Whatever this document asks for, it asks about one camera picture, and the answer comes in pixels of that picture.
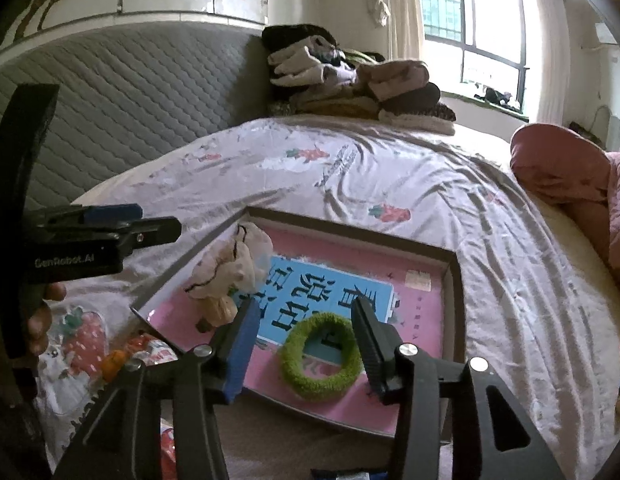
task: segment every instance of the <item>blue gripper pad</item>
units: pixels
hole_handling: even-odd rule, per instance
[[[245,372],[257,341],[261,310],[259,302],[250,298],[243,301],[237,316],[231,324],[232,335],[229,335],[231,348],[225,357],[225,384],[222,394],[226,403],[231,403],[243,389]]]
[[[100,205],[89,208],[83,213],[83,222],[87,225],[110,224],[113,222],[131,222],[143,217],[143,209],[138,204]]]

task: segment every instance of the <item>green hair tie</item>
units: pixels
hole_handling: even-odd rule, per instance
[[[303,373],[301,359],[308,338],[319,330],[334,330],[341,340],[342,367],[324,379],[313,379]],[[357,340],[349,319],[332,312],[320,312],[296,324],[279,351],[283,380],[306,400],[327,400],[351,387],[363,371]]]

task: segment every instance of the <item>window sill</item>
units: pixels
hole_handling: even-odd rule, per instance
[[[488,110],[494,110],[495,112],[499,112],[501,114],[509,115],[510,117],[514,117],[524,123],[529,123],[530,118],[526,117],[523,114],[519,114],[517,112],[513,112],[512,110],[506,110],[506,108],[501,108],[500,106],[493,105],[492,103],[485,102],[482,99],[477,99],[476,97],[468,97],[467,95],[455,94],[454,92],[446,92],[444,90],[441,91],[442,97],[450,97],[452,99],[459,99],[459,101],[463,101],[472,105],[480,106],[481,108],[486,108]]]

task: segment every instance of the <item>window frame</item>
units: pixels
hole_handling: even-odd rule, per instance
[[[448,45],[461,48],[461,76],[459,83],[463,83],[463,71],[466,68],[466,51],[473,52],[479,56],[488,57],[494,61],[509,65],[519,72],[519,79],[517,81],[517,94],[515,99],[519,102],[520,110],[523,111],[523,99],[526,90],[526,71],[529,67],[526,67],[526,13],[524,10],[523,0],[519,0],[519,20],[521,27],[521,51],[520,62],[515,62],[507,59],[506,57],[498,56],[483,50],[476,46],[476,4],[472,0],[472,44],[466,43],[466,0],[461,0],[461,41],[450,40],[448,38],[441,38],[440,36],[433,36],[430,34],[425,35],[425,39],[428,41],[435,41],[437,43],[445,43]]]

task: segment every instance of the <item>window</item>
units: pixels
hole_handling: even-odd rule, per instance
[[[474,96],[485,87],[512,95],[522,112],[526,88],[524,0],[421,0],[424,60],[442,89]]]

